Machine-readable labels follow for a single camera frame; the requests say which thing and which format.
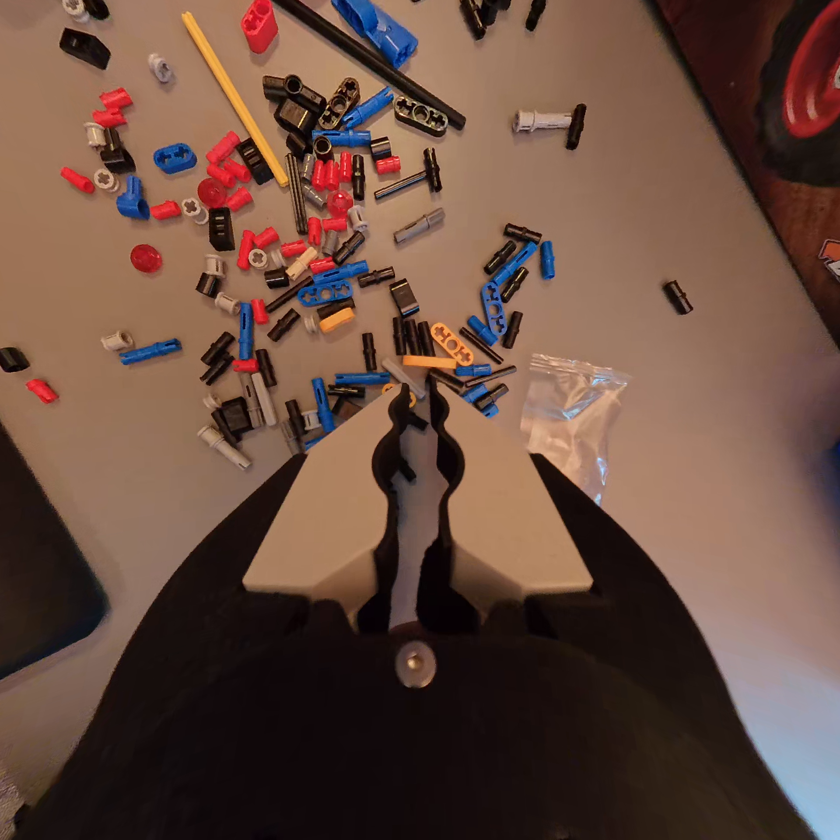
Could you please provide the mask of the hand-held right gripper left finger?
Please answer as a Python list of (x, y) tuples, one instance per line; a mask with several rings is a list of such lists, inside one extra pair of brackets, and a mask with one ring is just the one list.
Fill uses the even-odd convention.
[(386, 633), (398, 569), (398, 500), (410, 408), (392, 388), (311, 449), (243, 578), (249, 592), (335, 601), (359, 631)]

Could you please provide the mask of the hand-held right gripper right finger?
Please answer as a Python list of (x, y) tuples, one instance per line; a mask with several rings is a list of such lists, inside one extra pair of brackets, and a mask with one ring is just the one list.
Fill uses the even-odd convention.
[(504, 603), (587, 593), (593, 578), (531, 456), (446, 385), (430, 385), (446, 487), (423, 557), (418, 619), (471, 634)]

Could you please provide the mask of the pile of small colourful pins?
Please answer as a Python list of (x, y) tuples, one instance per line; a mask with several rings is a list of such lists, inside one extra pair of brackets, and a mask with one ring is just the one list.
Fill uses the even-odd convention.
[[(87, 143), (100, 159), (99, 168), (88, 176), (64, 166), (60, 176), (84, 196), (114, 195), (119, 213), (116, 199), (125, 189), (126, 176), (140, 177), (119, 134), (126, 123), (124, 111), (133, 100), (123, 87), (104, 91), (100, 100), (101, 109), (84, 124)], [(466, 400), (485, 416), (493, 417), (498, 414), (497, 399), (508, 387), (488, 385), (516, 368), (492, 371), (488, 364), (474, 363), (472, 350), (461, 338), (500, 364), (501, 358), (490, 347), (499, 343), (510, 349), (515, 343), (522, 313), (514, 311), (506, 318), (504, 306), (528, 276), (529, 259), (540, 254), (542, 278), (555, 276), (552, 243), (527, 227), (508, 224), (504, 246), (483, 267), (484, 316), (471, 317), (459, 334), (440, 322), (416, 325), (419, 306), (407, 281), (396, 279), (392, 266), (371, 270), (364, 260), (352, 261), (368, 230), (360, 205), (364, 157), (352, 154), (347, 146), (371, 144), (381, 174), (399, 172), (400, 160), (391, 154), (387, 138), (371, 140), (368, 133), (349, 127), (321, 130), (316, 108), (322, 102), (292, 98), (278, 105), (276, 112), (291, 130), (287, 165), (290, 197), (300, 224), (298, 239), (281, 242), (272, 226), (258, 232), (245, 229), (236, 236), (232, 215), (253, 201), (251, 187), (273, 177), (249, 136), (242, 139), (236, 132), (227, 132), (208, 151), (202, 180), (180, 202), (150, 202), (141, 180), (150, 220), (172, 224), (176, 218), (187, 218), (203, 231), (212, 250), (203, 256), (196, 292), (207, 302), (204, 308), (222, 312), (235, 331), (224, 331), (202, 355), (199, 380), (211, 389), (231, 371), (242, 392), (226, 401), (212, 393), (205, 395), (208, 423), (198, 437), (242, 470), (250, 467), (250, 460), (238, 446), (255, 428), (281, 429), (291, 451), (302, 453), (333, 431), (335, 417), (360, 411), (353, 400), (363, 399), (366, 388), (388, 392), (394, 386), (391, 379), (396, 378), (412, 389), (412, 403), (425, 397), (423, 387), (412, 384), (393, 362), (383, 360), (385, 372), (377, 370), (374, 336), (366, 332), (362, 336), (366, 371), (337, 373), (329, 385), (314, 379), (317, 410), (302, 413), (298, 403), (290, 401), (289, 418), (281, 422), (271, 397), (277, 386), (276, 372), (268, 350), (258, 346), (262, 329), (266, 329), (266, 341), (273, 343), (282, 341), (298, 322), (311, 333), (328, 334), (354, 319), (355, 281), (361, 289), (388, 283), (398, 310), (393, 319), (396, 354), (404, 356), (412, 371), (428, 371), (432, 378), (466, 394)], [(138, 224), (150, 221), (127, 219)]]

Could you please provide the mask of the blue elbow connector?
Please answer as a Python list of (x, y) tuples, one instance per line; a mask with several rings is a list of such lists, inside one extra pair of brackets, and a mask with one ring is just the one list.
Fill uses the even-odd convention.
[(115, 205), (123, 217), (140, 221), (151, 219), (151, 209), (144, 198), (142, 181), (137, 175), (126, 176), (125, 189), (118, 195)]

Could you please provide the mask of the grey desk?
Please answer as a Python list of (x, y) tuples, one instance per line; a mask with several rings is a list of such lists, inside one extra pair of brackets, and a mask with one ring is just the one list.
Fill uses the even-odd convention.
[[(328, 96), (383, 87), (282, 12), (253, 55), (248, 2), (108, 2), (82, 30), (112, 53), (64, 54), (60, 2), (2, 2), (2, 419), (107, 593), (86, 639), (2, 682), (2, 762), (36, 798), (66, 761), (134, 628), (209, 530), (289, 456), (247, 437), (241, 471), (196, 436), (200, 357), (230, 318), (195, 290), (203, 231), (132, 223), (114, 195), (60, 177), (99, 168), (84, 124), (99, 95), (133, 98), (122, 140), (150, 202), (181, 201), (205, 169), (168, 177), (152, 153), (205, 153), (241, 131), (182, 22), (192, 11), (271, 146), (284, 137), (263, 74)], [(531, 353), (632, 376), (609, 444), (604, 508), (693, 613), (768, 765), (821, 838), (838, 838), (838, 353), (644, 2), (550, 2), (530, 34), (512, 2), (475, 42), (457, 2), (382, 2), (418, 37), (407, 73), (464, 113), (437, 148), (443, 191), (371, 205), (360, 257), (409, 280), (423, 319), (480, 314), (481, 265), (506, 222), (554, 243), (513, 301), (519, 374), (494, 424), (520, 443)], [(174, 79), (160, 84), (149, 54)], [(566, 132), (514, 133), (518, 110), (587, 111)], [(139, 244), (162, 268), (130, 262)], [(694, 310), (678, 315), (677, 281)]]

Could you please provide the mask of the crinkled clear empty bag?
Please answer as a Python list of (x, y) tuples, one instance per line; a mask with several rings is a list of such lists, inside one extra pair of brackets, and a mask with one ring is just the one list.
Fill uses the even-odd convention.
[(545, 457), (601, 506), (608, 445), (630, 374), (580, 360), (534, 353), (521, 411), (525, 449)]

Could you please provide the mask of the grey pin with black connector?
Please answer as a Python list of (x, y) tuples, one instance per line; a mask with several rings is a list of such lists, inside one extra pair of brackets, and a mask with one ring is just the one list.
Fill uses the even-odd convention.
[(511, 123), (514, 133), (534, 133), (544, 130), (559, 130), (566, 132), (565, 147), (575, 151), (580, 144), (585, 125), (587, 106), (579, 103), (572, 112), (539, 112), (534, 110), (518, 110)]

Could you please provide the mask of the toy truck set box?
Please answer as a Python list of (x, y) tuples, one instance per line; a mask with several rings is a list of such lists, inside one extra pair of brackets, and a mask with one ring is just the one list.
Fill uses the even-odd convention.
[(838, 2), (648, 2), (839, 341)]

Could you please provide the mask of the long yellow axle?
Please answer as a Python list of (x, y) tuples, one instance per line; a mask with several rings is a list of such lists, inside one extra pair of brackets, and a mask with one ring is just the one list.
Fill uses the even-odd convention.
[(194, 15), (190, 12), (184, 12), (182, 13), (182, 21), (187, 32), (191, 36), (193, 43), (196, 45), (208, 68), (215, 77), (219, 87), (223, 90), (227, 100), (237, 113), (239, 121), (243, 124), (248, 136), (255, 142), (258, 151), (268, 164), (275, 180), (281, 187), (289, 186), (289, 177), (286, 170), (280, 163), (275, 152), (271, 149), (266, 137), (261, 132), (257, 122), (254, 120), (250, 111), (246, 107), (244, 100), (235, 88), (235, 85), (231, 81), (214, 49), (211, 47), (204, 32), (199, 27)]

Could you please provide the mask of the long black axle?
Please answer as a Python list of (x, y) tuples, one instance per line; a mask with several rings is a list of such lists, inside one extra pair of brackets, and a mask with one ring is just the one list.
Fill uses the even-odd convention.
[(399, 92), (443, 113), (450, 127), (458, 131), (465, 128), (466, 116), (463, 113), (400, 70), (393, 68), (372, 49), (363, 45), (358, 39), (347, 35), (310, 6), (300, 1), (275, 1), (274, 4)]

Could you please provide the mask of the blue curved fairing piece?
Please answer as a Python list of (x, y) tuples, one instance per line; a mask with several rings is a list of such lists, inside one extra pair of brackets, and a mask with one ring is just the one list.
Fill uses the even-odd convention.
[(331, 1), (331, 5), (360, 36), (367, 38), (395, 69), (413, 56), (418, 41), (403, 25), (372, 1)]

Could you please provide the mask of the red oval short beam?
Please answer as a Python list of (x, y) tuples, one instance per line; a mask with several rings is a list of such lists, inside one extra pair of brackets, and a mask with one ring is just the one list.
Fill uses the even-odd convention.
[(240, 21), (250, 51), (264, 55), (278, 37), (278, 25), (271, 1), (251, 2)]

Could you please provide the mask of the pile of black beam pieces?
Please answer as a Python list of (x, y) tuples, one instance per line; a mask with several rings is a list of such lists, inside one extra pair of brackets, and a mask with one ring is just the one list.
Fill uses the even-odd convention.
[[(539, 25), (547, 6), (547, 1), (531, 1), (524, 28), (532, 33)], [(458, 8), (465, 24), (475, 41), (481, 41), (488, 29), (497, 21), (500, 13), (506, 13), (512, 1), (459, 1)]]

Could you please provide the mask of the black small slope piece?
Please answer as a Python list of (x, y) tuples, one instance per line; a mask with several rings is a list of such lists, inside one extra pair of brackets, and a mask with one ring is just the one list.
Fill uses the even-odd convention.
[(100, 38), (74, 28), (63, 29), (59, 48), (69, 56), (100, 70), (107, 69), (111, 59), (110, 49)]

